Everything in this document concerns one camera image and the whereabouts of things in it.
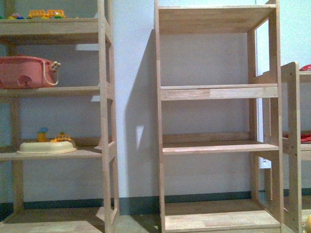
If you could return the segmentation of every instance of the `wooden shelf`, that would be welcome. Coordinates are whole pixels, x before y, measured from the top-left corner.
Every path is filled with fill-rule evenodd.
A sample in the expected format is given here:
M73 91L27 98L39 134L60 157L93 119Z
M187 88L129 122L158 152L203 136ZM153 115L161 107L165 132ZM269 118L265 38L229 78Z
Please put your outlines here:
M110 160L116 155L116 143L109 143ZM101 158L102 147L78 147L78 150L62 154L19 154L15 151L0 153L0 161L12 160L38 160L38 159L84 159L84 158Z
M287 83L288 73L286 73L286 68L282 73L282 83ZM311 82L311 71L299 71L299 81L301 83L310 83Z
M300 71L299 78L301 83L311 82L311 71Z
M261 25L276 5L159 7L162 34L247 33Z
M183 142L163 144L163 155L202 154L202 153L233 153L251 151L278 150L277 146L257 141L219 141L219 142Z
M105 21L105 35L112 43ZM97 44L96 18L0 20L0 42L15 45Z
M99 94L99 86L0 89L1 98L95 96Z
M112 219L115 211L111 210ZM22 210L9 216L1 232L104 232L104 207Z
M223 200L165 204L165 229L172 232L209 232L253 229L269 232L280 223L251 200Z
M161 100L276 98L277 84L162 86Z
M301 160L311 161L311 144L310 143L300 143L301 150ZM283 138L283 153L290 153L290 144L288 138Z

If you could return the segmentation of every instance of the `pink plastic basket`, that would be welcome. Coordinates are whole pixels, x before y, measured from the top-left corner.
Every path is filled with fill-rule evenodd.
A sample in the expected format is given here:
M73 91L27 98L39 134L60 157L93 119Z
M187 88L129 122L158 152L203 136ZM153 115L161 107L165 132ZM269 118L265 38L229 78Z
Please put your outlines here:
M53 64L38 57L0 57L0 88L52 87L55 85Z

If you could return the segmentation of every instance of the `teal baseboard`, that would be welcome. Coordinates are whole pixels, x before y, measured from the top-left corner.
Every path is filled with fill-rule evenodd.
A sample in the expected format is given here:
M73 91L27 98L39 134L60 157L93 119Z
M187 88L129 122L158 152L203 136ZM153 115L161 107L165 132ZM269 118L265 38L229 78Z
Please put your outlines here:
M0 221L13 213L13 203L0 203Z
M288 196L289 191L284 190L284 195ZM302 195L311 195L311 188L303 188ZM194 201L212 201L212 200L239 200L250 199L251 193L232 192L232 193L210 193L210 194L192 194L192 195L173 195L166 196L166 203L194 202ZM54 209L54 208L86 208L101 207L103 199L87 200L55 200L55 201L31 201L25 202L25 209ZM0 203L0 221L5 219L13 212L12 203ZM121 215L148 215L159 213L159 197L136 197L120 198Z

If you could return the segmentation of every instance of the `wooden shelf unit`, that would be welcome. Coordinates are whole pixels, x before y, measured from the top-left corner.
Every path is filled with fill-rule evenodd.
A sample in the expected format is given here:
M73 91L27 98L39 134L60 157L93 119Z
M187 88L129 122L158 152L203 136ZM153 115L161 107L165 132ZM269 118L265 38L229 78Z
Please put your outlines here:
M311 215L310 196L302 196L301 163L311 161L311 144L300 143L300 83L311 82L310 71L299 71L299 64L291 62L281 67L282 82L287 83L288 138L283 138L283 152L289 156L289 191L284 199L285 224L295 233L302 233L302 225Z
M113 44L113 14L112 0L107 0L108 21L105 17L105 4L98 0L98 18L64 18L64 19L23 19L0 20L0 43L7 47L7 55L15 56L17 46L22 45L59 45L59 44L99 44L99 83L100 86L77 87L51 87L37 89L0 89L0 102L10 105L11 115L11 145L0 148L0 162L12 161L14 213L5 219L1 229L14 228L14 223L23 222L23 216L32 216L34 219L40 214L40 224L49 225L51 217L57 218L57 225L62 222L74 221L68 219L66 213L76 212L80 220L89 217L89 209L70 210L24 210L24 186L23 186L23 161L44 159L71 159L71 158L97 158L101 159L104 183L104 208L98 208L101 212L100 223L90 222L96 229L106 233L112 233L116 218L120 214L119 207L119 182L118 182L118 157L116 136L116 104L115 104L115 78L114 78L114 44ZM15 1L5 0L4 8L6 16L15 12ZM109 82L106 81L106 43L109 44ZM101 112L101 137L100 138L75 138L78 150L63 154L28 154L21 155L16 151L21 143L20 122L20 98L39 97L67 97L67 96L94 96L99 95ZM108 103L111 100L111 135L108 135ZM111 180L113 180L114 206L111 206ZM63 214L51 216L51 214L63 211ZM48 218L41 217L41 212Z
M270 70L256 76L255 30L269 20ZM162 86L162 34L246 33L248 83L201 86ZM179 7L159 6L155 0L157 64L157 122L159 137L159 195L162 233L173 232L281 232L283 226L281 78L279 1L265 5ZM257 141L257 100L263 98L264 142ZM162 103L249 99L249 131L228 133L163 134ZM251 200L165 203L165 157L180 154L250 152ZM272 161L271 199L259 200L258 158Z

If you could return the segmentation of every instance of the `yellow toy bus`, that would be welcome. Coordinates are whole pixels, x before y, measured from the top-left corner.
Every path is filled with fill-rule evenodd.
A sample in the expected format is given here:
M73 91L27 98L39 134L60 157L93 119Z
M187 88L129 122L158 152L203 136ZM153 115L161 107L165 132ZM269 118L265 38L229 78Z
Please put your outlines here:
M65 13L63 10L48 10L46 13L45 10L31 10L29 11L29 18L40 17L44 19L48 19L51 17L54 18L65 18Z

